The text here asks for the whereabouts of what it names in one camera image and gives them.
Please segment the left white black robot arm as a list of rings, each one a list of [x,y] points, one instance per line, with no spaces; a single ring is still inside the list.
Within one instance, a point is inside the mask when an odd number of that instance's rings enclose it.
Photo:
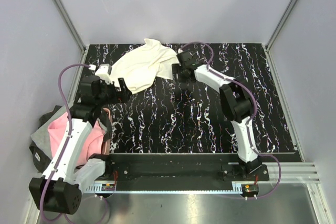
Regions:
[[[69,109],[60,146],[42,176],[32,178],[29,183],[29,191],[38,210],[73,215],[86,189],[97,178],[107,180],[113,175],[111,158],[103,154],[93,154],[81,169],[75,168],[102,108],[130,100],[132,93],[124,79],[118,78],[118,83],[116,87],[114,82],[109,83],[99,76],[88,76],[80,81],[81,92]]]

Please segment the white cloth napkin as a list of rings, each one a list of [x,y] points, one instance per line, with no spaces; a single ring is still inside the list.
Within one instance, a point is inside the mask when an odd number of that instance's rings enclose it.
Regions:
[[[179,62],[177,53],[160,41],[146,38],[144,42],[112,65],[111,80],[118,86],[123,78],[133,94],[151,87],[156,77],[173,79],[172,64]]]

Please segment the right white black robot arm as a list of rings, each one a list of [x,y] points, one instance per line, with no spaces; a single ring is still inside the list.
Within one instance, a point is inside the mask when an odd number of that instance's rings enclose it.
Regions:
[[[256,100],[244,80],[226,76],[200,63],[190,66],[175,63],[172,65],[172,75],[174,81],[198,81],[219,93],[223,115],[232,123],[236,135],[239,176],[244,180],[256,176],[257,169],[262,165],[253,133]]]

